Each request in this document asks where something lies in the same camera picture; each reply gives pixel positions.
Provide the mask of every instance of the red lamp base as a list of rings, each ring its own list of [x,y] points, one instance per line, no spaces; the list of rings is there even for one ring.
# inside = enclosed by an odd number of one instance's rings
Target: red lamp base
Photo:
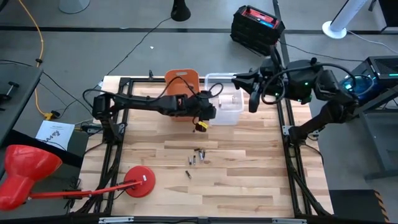
[[[140,198],[149,195],[155,187],[155,174],[146,166],[135,166],[127,172],[124,181],[142,181],[141,185],[135,185],[133,189],[127,189],[126,193],[132,197]]]

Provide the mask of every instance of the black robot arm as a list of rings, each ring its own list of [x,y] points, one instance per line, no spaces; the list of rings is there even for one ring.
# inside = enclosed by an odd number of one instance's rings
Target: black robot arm
[[[249,112],[251,113],[257,111],[260,100],[273,105],[286,98],[299,101],[303,105],[311,102],[314,92],[317,99],[327,101],[317,116],[301,126],[289,128],[290,142],[303,144],[310,133],[322,130],[326,124],[347,121],[358,106],[352,91],[339,85],[333,72],[325,70],[325,66],[343,69],[354,78],[345,68],[329,63],[318,63],[316,58],[291,62],[286,68],[282,68],[278,60],[271,57],[266,58],[256,70],[236,74],[232,82],[236,89],[242,88],[250,94]],[[266,101],[266,95],[274,96],[275,101]]]
[[[210,91],[201,91],[191,97],[187,95],[171,95],[152,98],[149,96],[127,96],[104,92],[94,98],[93,117],[101,121],[103,139],[106,142],[118,141],[121,128],[112,122],[114,114],[123,109],[157,111],[160,114],[174,117],[197,117],[199,121],[207,121],[216,116],[216,108],[209,102]],[[197,131],[206,131],[206,128],[195,124]]]

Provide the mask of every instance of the red lampshade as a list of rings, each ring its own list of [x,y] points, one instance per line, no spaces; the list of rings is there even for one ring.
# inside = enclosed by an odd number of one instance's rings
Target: red lampshade
[[[5,161],[7,178],[0,186],[0,210],[12,210],[22,205],[35,182],[52,174],[61,164],[58,156],[45,150],[23,145],[8,146]]]

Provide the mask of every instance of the concrete floor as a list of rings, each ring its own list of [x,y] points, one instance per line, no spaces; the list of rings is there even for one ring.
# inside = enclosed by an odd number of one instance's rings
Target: concrete floor
[[[58,10],[58,1],[26,1],[26,6],[40,26],[56,27],[132,27],[152,28],[161,20],[170,17],[172,0],[92,0],[86,10],[78,14],[64,14]],[[325,21],[334,18],[345,0],[278,0],[282,20],[287,30],[320,30]],[[185,22],[169,20],[161,28],[214,28],[229,29],[233,14],[238,7],[250,4],[274,14],[272,0],[228,1],[186,0],[192,17]],[[378,30],[374,15],[364,6],[349,24],[351,30]],[[32,26],[18,1],[11,1],[0,12],[0,26]],[[95,86],[123,57],[142,39],[145,33],[89,33],[89,32],[44,32],[45,54],[42,68],[61,86],[79,98],[81,92]],[[286,42],[309,52],[333,57],[363,60],[368,56],[392,55],[386,48],[370,44],[353,35],[343,40],[332,40],[322,34],[286,34]],[[363,37],[398,49],[396,35],[364,35]],[[17,60],[34,64],[40,51],[36,32],[0,31],[0,59]],[[289,60],[309,59],[306,54],[288,47]],[[359,62],[346,62],[318,57],[322,62],[333,62],[349,69]],[[245,72],[258,67],[262,58],[232,42],[227,33],[175,33],[154,32],[149,34],[131,56],[111,75],[163,75],[174,68],[194,68],[201,75],[215,72]],[[332,69],[342,79],[345,74]],[[66,104],[72,99],[60,91],[47,77],[44,85],[54,91]],[[39,103],[45,111],[64,108],[56,97],[39,86]],[[324,102],[310,103],[316,115]],[[78,103],[71,106],[60,122],[77,123],[89,119],[90,114]],[[36,112],[33,98],[30,99],[16,129],[34,136],[42,122]],[[375,189],[384,197],[390,221],[398,222],[398,178],[366,182],[365,174],[377,171],[373,149],[369,148],[366,135],[361,133],[361,124],[331,124],[321,132],[319,145],[325,158],[325,173],[330,190]],[[63,203],[51,205],[52,213],[64,213]]]

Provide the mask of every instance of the red lamp arm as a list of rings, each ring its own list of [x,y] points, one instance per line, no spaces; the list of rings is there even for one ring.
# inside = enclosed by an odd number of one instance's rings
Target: red lamp arm
[[[112,192],[115,190],[121,190],[121,189],[126,189],[129,187],[132,187],[134,185],[142,184],[142,181],[136,181],[136,182],[131,182],[128,184],[121,184],[118,186],[114,187],[108,187],[105,189],[99,189],[99,190],[86,190],[86,191],[76,191],[76,192],[44,192],[44,193],[34,193],[30,194],[29,197],[31,199],[39,199],[39,198],[59,198],[59,197],[64,197],[64,196],[81,196],[81,197],[90,197],[91,195],[98,195],[98,194],[103,194],[106,192]]]

